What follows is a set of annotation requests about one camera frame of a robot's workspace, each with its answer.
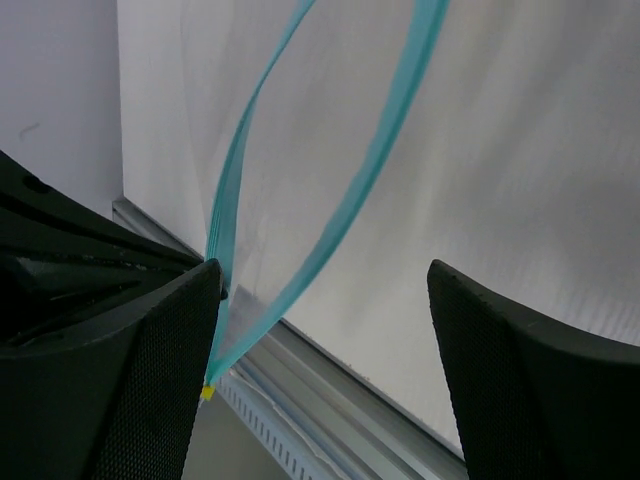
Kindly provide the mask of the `clear zip bag teal zipper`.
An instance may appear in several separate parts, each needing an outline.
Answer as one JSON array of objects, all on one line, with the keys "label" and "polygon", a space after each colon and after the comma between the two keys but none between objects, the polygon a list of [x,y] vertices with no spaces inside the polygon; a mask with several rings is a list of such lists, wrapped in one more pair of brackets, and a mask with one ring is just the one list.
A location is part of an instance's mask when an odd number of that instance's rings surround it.
[{"label": "clear zip bag teal zipper", "polygon": [[453,448],[442,260],[639,341],[635,1],[189,1],[185,100],[217,379],[278,320]]}]

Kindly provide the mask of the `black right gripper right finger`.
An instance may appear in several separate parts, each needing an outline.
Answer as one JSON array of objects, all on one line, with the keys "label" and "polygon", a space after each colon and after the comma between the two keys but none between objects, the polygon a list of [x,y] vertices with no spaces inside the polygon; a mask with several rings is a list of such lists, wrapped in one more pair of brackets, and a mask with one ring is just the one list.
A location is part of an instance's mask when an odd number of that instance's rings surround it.
[{"label": "black right gripper right finger", "polygon": [[431,317],[472,479],[635,479],[639,350],[501,296],[442,261]]}]

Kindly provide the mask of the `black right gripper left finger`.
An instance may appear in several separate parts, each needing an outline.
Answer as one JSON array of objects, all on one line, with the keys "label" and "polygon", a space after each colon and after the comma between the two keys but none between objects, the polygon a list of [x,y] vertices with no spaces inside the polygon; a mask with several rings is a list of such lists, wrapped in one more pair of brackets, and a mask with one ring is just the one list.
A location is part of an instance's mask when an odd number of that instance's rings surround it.
[{"label": "black right gripper left finger", "polygon": [[180,478],[220,295],[211,260],[79,324],[3,348],[2,477]]}]

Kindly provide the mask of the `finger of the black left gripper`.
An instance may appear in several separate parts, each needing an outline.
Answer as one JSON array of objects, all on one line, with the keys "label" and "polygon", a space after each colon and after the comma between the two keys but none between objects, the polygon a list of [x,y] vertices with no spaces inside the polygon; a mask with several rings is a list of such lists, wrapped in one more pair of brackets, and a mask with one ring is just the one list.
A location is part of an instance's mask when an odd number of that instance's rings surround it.
[{"label": "finger of the black left gripper", "polygon": [[1,156],[3,346],[85,321],[199,262],[107,220]]}]

